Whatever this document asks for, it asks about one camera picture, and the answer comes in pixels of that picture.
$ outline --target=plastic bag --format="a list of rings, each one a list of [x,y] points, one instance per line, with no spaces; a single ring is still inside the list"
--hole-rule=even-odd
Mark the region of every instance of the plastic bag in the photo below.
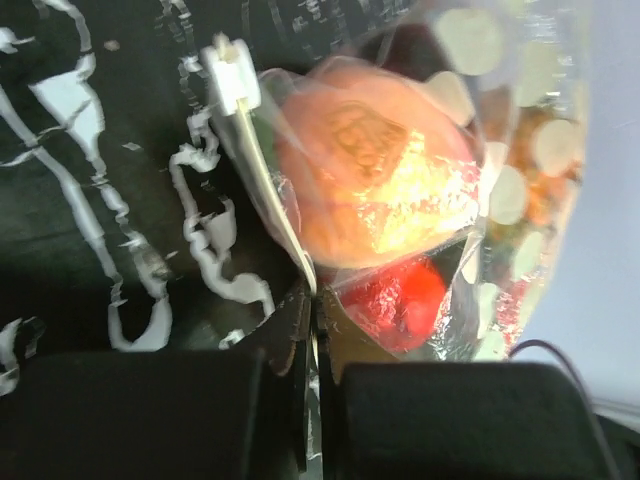
[[[485,360],[517,340],[581,183],[588,13],[424,0],[306,76],[262,73],[250,125],[214,115],[274,238],[382,348]]]

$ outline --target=white pattern print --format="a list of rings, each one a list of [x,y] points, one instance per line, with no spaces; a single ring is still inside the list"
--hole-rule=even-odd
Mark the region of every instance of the white pattern print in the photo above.
[[[25,145],[31,147],[26,154],[20,155],[13,162],[2,165],[13,167],[32,158],[46,166],[60,182],[62,192],[73,213],[76,225],[85,242],[95,252],[105,275],[111,279],[111,302],[107,307],[109,340],[111,346],[121,351],[154,351],[166,346],[171,331],[172,315],[164,280],[158,278],[157,266],[149,265],[140,259],[140,252],[153,252],[146,239],[129,227],[128,205],[118,192],[106,181],[106,166],[98,150],[98,136],[104,131],[102,106],[96,93],[86,83],[95,67],[91,50],[91,38],[82,14],[66,0],[36,1],[34,5],[43,18],[47,16],[47,8],[51,6],[66,13],[75,22],[80,36],[81,52],[76,69],[30,86],[40,103],[63,125],[69,135],[82,149],[95,169],[94,186],[100,190],[105,204],[114,211],[115,220],[129,241],[123,245],[133,256],[138,276],[148,294],[155,299],[151,318],[146,331],[135,341],[129,342],[122,335],[122,324],[118,308],[126,299],[122,298],[123,278],[118,272],[115,262],[104,241],[104,231],[95,213],[92,211],[78,180],[53,158],[45,148],[39,146],[38,136],[31,132],[14,110],[9,98],[0,86],[0,116]],[[12,39],[5,33],[5,38]]]
[[[196,74],[207,82],[207,75],[198,63],[198,51],[193,37],[193,26],[186,4],[182,0],[160,0],[162,16],[157,18],[158,28],[165,25],[173,39],[181,44],[185,51],[177,58],[180,74],[180,86],[189,105],[194,109],[187,118],[193,145],[183,145],[180,151],[171,157],[169,171],[173,179],[182,206],[185,211],[183,225],[184,238],[190,244],[190,252],[200,266],[205,285],[221,297],[243,304],[261,302],[265,318],[275,310],[271,291],[267,282],[253,273],[241,273],[231,281],[225,279],[222,266],[230,259],[230,249],[236,241],[235,207],[231,199],[222,199],[226,212],[215,217],[202,216],[187,184],[183,168],[193,168],[199,173],[213,171],[220,159],[218,138],[209,125],[209,109],[201,105],[189,87],[189,77]],[[221,348],[228,346],[223,339]]]

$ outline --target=white plastic clip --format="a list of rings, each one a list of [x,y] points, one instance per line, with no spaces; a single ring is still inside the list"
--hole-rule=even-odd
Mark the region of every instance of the white plastic clip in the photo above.
[[[283,235],[287,250],[307,279],[311,295],[316,295],[318,280],[313,262],[300,245],[282,206],[251,119],[251,111],[260,106],[262,99],[249,49],[242,40],[231,43],[226,36],[220,34],[215,36],[212,47],[202,51],[202,57],[211,76],[211,94],[217,96],[212,106],[218,108],[225,117],[231,117],[230,123],[239,136],[238,146],[244,153],[249,171],[256,181],[258,194],[267,209],[269,221],[273,222],[278,232]]]
[[[202,56],[225,117],[236,113],[239,100],[246,100],[249,110],[260,106],[258,76],[243,40],[231,43],[226,36],[216,35],[214,46],[205,48]]]

